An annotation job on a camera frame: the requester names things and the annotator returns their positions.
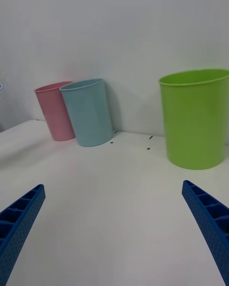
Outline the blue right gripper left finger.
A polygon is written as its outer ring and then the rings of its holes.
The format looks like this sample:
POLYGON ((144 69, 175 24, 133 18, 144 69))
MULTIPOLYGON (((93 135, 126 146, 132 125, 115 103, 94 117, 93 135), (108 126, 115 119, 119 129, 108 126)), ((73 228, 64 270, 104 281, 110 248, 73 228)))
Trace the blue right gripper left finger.
POLYGON ((39 184, 0 213, 0 285, 5 286, 45 200, 39 184))

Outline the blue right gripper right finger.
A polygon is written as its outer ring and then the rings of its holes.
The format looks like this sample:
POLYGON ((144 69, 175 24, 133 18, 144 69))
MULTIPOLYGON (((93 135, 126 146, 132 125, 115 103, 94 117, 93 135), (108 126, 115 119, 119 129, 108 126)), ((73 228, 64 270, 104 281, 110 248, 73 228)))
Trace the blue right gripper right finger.
POLYGON ((188 180, 183 182, 182 195, 225 285, 229 285, 229 208, 188 180))

